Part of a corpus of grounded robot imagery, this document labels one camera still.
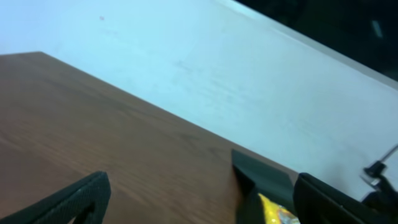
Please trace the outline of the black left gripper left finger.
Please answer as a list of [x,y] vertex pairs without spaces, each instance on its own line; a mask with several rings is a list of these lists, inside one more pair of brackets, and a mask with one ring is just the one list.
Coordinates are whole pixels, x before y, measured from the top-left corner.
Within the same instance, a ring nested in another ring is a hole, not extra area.
[[111,187],[106,172],[94,172],[68,187],[1,219],[1,224],[101,224]]

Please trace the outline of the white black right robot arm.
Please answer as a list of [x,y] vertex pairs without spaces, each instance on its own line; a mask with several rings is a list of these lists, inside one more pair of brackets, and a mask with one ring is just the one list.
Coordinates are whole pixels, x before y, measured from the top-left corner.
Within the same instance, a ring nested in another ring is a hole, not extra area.
[[394,222],[397,221],[397,190],[384,176],[384,171],[387,169],[385,162],[395,152],[397,152],[397,145],[389,149],[379,160],[365,167],[361,174],[365,183],[374,189],[365,196],[363,203]]

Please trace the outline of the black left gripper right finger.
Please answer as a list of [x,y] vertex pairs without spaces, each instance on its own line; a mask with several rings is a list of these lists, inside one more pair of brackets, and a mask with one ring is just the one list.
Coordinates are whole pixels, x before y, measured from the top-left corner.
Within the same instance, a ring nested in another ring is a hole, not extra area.
[[303,224],[383,224],[387,215],[377,213],[308,173],[300,173],[294,186],[294,207]]

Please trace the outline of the dark green box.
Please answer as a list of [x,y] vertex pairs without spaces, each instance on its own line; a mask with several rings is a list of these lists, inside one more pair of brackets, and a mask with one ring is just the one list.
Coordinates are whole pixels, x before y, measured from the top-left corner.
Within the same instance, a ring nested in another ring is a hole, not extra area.
[[236,211],[236,223],[264,223],[263,194],[274,203],[285,207],[297,216],[294,203],[294,185],[289,175],[235,149],[231,152],[233,170],[243,201]]

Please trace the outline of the yellow Hacks candy bag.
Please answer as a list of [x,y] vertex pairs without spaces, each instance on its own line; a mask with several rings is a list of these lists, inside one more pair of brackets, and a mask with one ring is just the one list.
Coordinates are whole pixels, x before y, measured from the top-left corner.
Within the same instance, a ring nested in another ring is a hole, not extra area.
[[299,219],[285,207],[272,202],[263,194],[258,194],[262,203],[265,224],[300,224]]

